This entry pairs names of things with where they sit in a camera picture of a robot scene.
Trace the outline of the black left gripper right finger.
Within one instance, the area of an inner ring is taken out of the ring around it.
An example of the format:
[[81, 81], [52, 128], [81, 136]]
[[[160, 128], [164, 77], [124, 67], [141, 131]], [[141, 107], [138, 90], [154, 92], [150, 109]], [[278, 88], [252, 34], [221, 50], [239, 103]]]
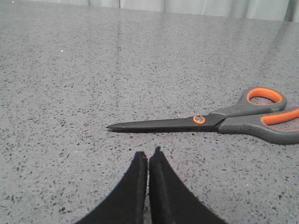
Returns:
[[149, 160], [149, 200], [153, 224], [224, 224], [176, 175], [160, 147]]

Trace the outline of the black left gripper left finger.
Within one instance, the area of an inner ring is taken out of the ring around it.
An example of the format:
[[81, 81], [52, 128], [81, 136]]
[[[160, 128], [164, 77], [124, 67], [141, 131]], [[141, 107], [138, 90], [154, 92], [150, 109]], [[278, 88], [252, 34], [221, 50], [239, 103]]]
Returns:
[[78, 224], [142, 224], [147, 188], [148, 160], [144, 152], [134, 158], [113, 191]]

